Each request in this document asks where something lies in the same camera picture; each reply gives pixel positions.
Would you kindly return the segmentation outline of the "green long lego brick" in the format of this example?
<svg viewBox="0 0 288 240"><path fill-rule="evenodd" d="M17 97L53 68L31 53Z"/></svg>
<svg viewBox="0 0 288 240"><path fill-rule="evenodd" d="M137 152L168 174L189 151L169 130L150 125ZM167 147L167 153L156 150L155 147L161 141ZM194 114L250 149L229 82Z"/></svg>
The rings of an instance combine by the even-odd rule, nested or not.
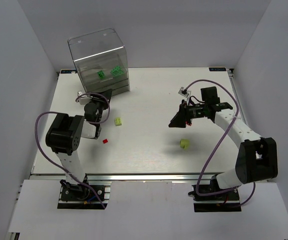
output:
<svg viewBox="0 0 288 240"><path fill-rule="evenodd" d="M125 72L119 65L117 65L110 71L110 73L113 77L117 77L124 74Z"/></svg>

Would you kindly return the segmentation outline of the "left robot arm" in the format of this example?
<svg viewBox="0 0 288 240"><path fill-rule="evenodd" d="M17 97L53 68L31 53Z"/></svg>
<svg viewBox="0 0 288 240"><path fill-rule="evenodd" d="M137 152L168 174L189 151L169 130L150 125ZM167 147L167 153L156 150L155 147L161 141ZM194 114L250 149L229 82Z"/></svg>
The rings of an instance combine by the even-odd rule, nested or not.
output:
<svg viewBox="0 0 288 240"><path fill-rule="evenodd" d="M45 143L59 158L61 168L66 175L66 185L80 185L86 183L86 173L82 168L77 149L81 138L98 139L101 133L101 124L108 120L102 119L103 112L109 114L110 101L113 90L96 93L87 92L78 95L77 102L85 100L84 115L69 116L66 113L57 113L48 132Z"/></svg>

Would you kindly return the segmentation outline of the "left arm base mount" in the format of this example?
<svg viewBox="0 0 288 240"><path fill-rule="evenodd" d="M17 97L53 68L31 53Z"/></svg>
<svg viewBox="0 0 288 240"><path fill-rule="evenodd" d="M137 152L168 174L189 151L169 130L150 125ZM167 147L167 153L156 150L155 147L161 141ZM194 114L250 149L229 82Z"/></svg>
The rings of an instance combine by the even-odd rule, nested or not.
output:
<svg viewBox="0 0 288 240"><path fill-rule="evenodd" d="M87 178L84 178L84 184L88 184ZM60 180L61 188L57 203L57 209L60 210L104 210L110 198L110 186L91 184L96 194L89 187L79 183L71 184L65 179Z"/></svg>

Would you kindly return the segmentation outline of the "green square lego brick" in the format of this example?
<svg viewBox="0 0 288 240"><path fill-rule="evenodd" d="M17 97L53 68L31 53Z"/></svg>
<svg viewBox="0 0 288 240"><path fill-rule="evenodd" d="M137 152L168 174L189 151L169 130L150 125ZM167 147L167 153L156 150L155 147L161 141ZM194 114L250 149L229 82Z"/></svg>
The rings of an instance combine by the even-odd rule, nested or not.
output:
<svg viewBox="0 0 288 240"><path fill-rule="evenodd" d="M97 75L101 80L105 78L105 73L102 70L98 71Z"/></svg>

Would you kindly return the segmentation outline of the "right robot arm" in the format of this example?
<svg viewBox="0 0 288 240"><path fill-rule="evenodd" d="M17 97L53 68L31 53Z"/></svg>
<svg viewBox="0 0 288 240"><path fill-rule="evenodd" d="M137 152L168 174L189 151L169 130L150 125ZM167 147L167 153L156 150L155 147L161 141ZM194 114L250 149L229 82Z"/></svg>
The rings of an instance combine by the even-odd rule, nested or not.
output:
<svg viewBox="0 0 288 240"><path fill-rule="evenodd" d="M224 136L238 148L233 169L214 175L207 190L196 187L199 196L212 196L234 190L244 184L276 178L278 175L277 143L271 137L262 137L241 119L228 102L218 97L217 88L201 89L202 101L182 100L178 112L169 123L170 128L185 128L193 119L207 118L224 130Z"/></svg>

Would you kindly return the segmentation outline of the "clear plastic drawer container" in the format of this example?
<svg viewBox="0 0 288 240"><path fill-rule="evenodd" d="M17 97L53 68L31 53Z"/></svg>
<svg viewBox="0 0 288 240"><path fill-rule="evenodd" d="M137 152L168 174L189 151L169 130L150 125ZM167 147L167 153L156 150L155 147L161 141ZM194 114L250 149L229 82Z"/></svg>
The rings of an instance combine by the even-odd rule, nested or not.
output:
<svg viewBox="0 0 288 240"><path fill-rule="evenodd" d="M67 44L85 92L112 89L115 96L130 91L127 51L114 28L71 37ZM120 66L124 74L112 76L110 71L115 66ZM98 77L98 71L104 72L104 79Z"/></svg>

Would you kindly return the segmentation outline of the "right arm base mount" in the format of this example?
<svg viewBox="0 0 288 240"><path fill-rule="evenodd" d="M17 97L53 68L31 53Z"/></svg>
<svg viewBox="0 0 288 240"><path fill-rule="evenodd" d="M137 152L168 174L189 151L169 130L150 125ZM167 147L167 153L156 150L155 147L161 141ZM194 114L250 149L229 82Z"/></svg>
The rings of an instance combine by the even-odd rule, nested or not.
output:
<svg viewBox="0 0 288 240"><path fill-rule="evenodd" d="M193 198L195 213L228 213L241 212L240 196L237 190L226 192L222 195L199 196L196 194L196 185L188 196Z"/></svg>

